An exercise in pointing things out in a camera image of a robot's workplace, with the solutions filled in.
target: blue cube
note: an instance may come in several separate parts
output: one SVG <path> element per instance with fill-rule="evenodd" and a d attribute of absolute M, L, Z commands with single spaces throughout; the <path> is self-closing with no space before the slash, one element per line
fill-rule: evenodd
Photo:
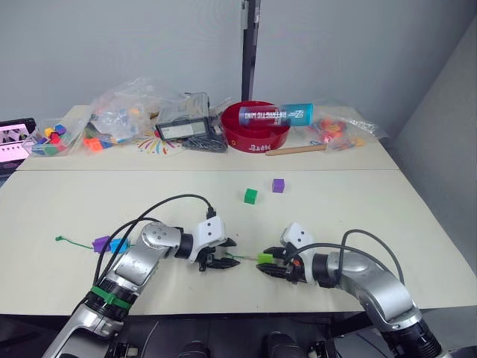
<path fill-rule="evenodd" d="M 112 143 L 109 143 L 109 142 L 105 142 L 103 140 L 99 140 L 99 142 L 101 143 L 101 146 L 103 147 L 103 149 L 106 149 L 106 148 L 109 148 L 109 147 L 112 147 L 113 144 Z"/>
<path fill-rule="evenodd" d="M 57 132 L 59 135 L 64 135 L 66 133 L 66 128 L 64 125 L 55 125 L 54 131 Z"/>
<path fill-rule="evenodd" d="M 112 253 L 116 252 L 116 249 L 119 246 L 120 241 L 121 241 L 121 239 L 114 239 L 111 242 L 110 247 L 111 247 L 111 252 Z M 124 243 L 122 244 L 121 248 L 119 249 L 119 254 L 122 254 L 123 252 L 125 252 L 128 247 L 129 247 L 129 241 L 126 239 L 124 241 Z"/>

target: cylindrical container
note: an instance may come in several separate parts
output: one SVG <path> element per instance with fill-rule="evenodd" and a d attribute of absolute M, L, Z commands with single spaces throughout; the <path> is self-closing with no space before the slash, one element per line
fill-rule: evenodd
<path fill-rule="evenodd" d="M 221 121 L 224 133 L 231 147 L 248 153 L 265 153 L 277 149 L 286 141 L 289 126 L 248 128 L 239 124 L 239 111 L 241 107 L 269 106 L 268 102 L 245 101 L 232 104 L 224 113 Z"/>
<path fill-rule="evenodd" d="M 240 108 L 238 122 L 249 128 L 304 126 L 313 118 L 313 104 L 281 104 Z"/>

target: green block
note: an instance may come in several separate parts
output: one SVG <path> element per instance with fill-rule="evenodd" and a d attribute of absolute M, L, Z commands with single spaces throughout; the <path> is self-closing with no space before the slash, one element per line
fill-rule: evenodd
<path fill-rule="evenodd" d="M 247 204 L 255 204 L 257 191 L 253 189 L 247 189 L 245 192 L 244 202 Z"/>
<path fill-rule="evenodd" d="M 43 150 L 47 155 L 55 155 L 58 152 L 57 147 L 55 147 L 54 145 L 45 146 Z"/>
<path fill-rule="evenodd" d="M 272 254 L 265 254 L 261 252 L 257 257 L 256 257 L 256 263 L 259 265 L 261 263 L 274 263 L 274 256 Z"/>

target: orange block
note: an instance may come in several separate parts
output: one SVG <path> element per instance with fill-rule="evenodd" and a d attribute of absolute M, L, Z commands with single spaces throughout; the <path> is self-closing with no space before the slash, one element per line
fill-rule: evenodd
<path fill-rule="evenodd" d="M 102 151 L 103 150 L 103 146 L 101 145 L 101 142 L 99 141 L 98 138 L 91 138 L 91 139 L 84 138 L 83 139 L 83 144 L 86 147 L 88 147 L 89 149 L 91 149 L 92 151 Z"/>

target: plastic bag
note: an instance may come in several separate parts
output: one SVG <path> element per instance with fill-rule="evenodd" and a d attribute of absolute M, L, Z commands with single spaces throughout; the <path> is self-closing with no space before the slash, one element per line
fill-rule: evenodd
<path fill-rule="evenodd" d="M 315 132 L 311 144 L 326 144 L 326 151 L 361 147 L 371 140 L 386 137 L 377 125 L 364 120 L 350 107 L 316 106 L 310 128 Z"/>
<path fill-rule="evenodd" d="M 184 98 L 166 92 L 159 94 L 148 78 L 137 78 L 105 92 L 92 102 L 84 144 L 100 151 L 143 135 L 151 129 L 151 118 L 158 115 L 161 106 Z"/>

